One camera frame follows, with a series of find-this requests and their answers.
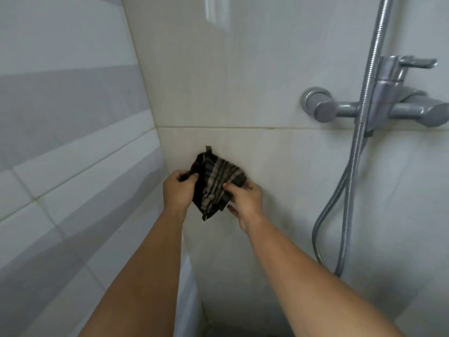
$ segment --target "cloth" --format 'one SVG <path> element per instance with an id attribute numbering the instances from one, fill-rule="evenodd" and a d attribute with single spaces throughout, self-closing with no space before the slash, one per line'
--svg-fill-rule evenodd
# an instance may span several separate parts
<path id="1" fill-rule="evenodd" d="M 223 183 L 233 183 L 242 187 L 246 182 L 245 172 L 234 164 L 214 155 L 211 147 L 199 154 L 190 171 L 181 177 L 185 181 L 194 173 L 199 178 L 195 185 L 194 204 L 203 213 L 206 221 L 218 210 L 223 210 L 232 194 L 223 189 Z"/>

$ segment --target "faucet lever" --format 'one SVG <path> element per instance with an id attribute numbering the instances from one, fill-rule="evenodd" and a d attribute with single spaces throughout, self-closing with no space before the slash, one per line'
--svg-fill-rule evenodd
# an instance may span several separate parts
<path id="1" fill-rule="evenodd" d="M 403 56 L 401 60 L 399 61 L 401 66 L 403 67 L 416 67 L 419 69 L 433 69 L 436 64 L 436 59 L 429 59 L 429 58 L 415 58 L 414 56 Z"/>

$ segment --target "shower hose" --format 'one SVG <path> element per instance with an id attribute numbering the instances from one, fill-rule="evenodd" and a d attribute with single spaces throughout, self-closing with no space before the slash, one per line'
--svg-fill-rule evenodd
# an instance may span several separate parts
<path id="1" fill-rule="evenodd" d="M 346 189 L 344 198 L 343 223 L 341 231 L 340 251 L 335 267 L 334 274 L 338 277 L 343 273 L 344 263 L 348 252 L 349 238 L 351 235 L 352 212 L 354 203 L 354 190 L 357 177 L 357 169 L 359 165 L 360 154 L 366 144 L 369 134 L 366 132 L 366 124 L 368 122 L 368 113 L 371 105 L 371 97 L 375 85 L 378 63 L 384 43 L 385 33 L 387 30 L 390 10 L 393 0 L 380 0 L 379 10 L 377 12 L 376 23 L 374 26 L 371 46 L 369 48 L 368 60 L 366 62 L 365 75 L 363 78 L 362 91 L 360 94 L 358 116 L 356 118 L 356 126 L 354 135 L 352 136 L 351 154 L 348 164 L 340 178 L 337 188 L 333 196 L 321 212 L 312 230 L 312 245 L 315 256 L 320 264 L 326 266 L 318 246 L 318 233 L 320 227 L 326 219 L 327 215 L 340 198 L 343 190 Z"/>

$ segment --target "person's left hand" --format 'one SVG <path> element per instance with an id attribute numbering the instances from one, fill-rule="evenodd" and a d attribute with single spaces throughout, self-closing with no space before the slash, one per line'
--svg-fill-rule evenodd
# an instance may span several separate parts
<path id="1" fill-rule="evenodd" d="M 176 170 L 164 181 L 164 211 L 186 215 L 194 197 L 195 183 L 198 181 L 198 174 L 193 174 L 180 182 L 181 176 L 187 172 L 188 170 Z"/>

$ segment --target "bathroom wall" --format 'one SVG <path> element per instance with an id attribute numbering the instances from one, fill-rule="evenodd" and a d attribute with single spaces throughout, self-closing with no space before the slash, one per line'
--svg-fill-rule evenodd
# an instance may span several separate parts
<path id="1" fill-rule="evenodd" d="M 312 226 L 347 163 L 353 121 L 319 124 L 299 98 L 322 86 L 337 100 L 358 99 L 378 4 L 124 0 L 168 168 L 188 168 L 211 145 L 262 186 L 268 217 L 313 255 Z M 439 58 L 433 70 L 410 71 L 407 84 L 446 101 L 448 7 L 449 0 L 396 0 L 385 42 L 387 54 Z M 370 139 L 343 276 L 401 329 L 428 336 L 449 333 L 440 285 L 449 252 L 448 128 L 391 122 Z M 331 267 L 337 207 L 321 236 Z M 232 215 L 203 222 L 191 207 L 185 236 L 210 321 L 291 334 Z"/>
<path id="2" fill-rule="evenodd" d="M 121 0 L 2 0 L 0 42 L 0 335 L 76 336 L 167 167 Z M 177 331 L 201 319 L 184 247 Z"/>

